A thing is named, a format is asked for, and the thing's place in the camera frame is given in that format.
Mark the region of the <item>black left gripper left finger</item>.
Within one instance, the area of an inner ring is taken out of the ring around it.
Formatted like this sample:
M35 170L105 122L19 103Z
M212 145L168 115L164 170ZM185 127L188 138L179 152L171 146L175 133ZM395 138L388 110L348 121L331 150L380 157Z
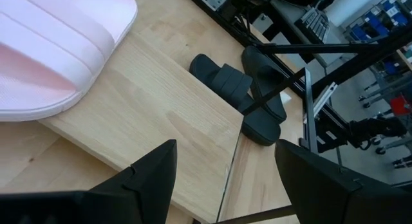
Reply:
M177 171L177 141L162 143L91 189L90 223L165 223Z

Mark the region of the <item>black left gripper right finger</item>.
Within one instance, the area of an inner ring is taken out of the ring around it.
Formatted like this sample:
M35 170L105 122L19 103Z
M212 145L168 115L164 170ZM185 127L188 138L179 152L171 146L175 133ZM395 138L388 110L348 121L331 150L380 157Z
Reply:
M287 140L277 142L275 159L300 223L344 222L348 199L361 188L346 170Z

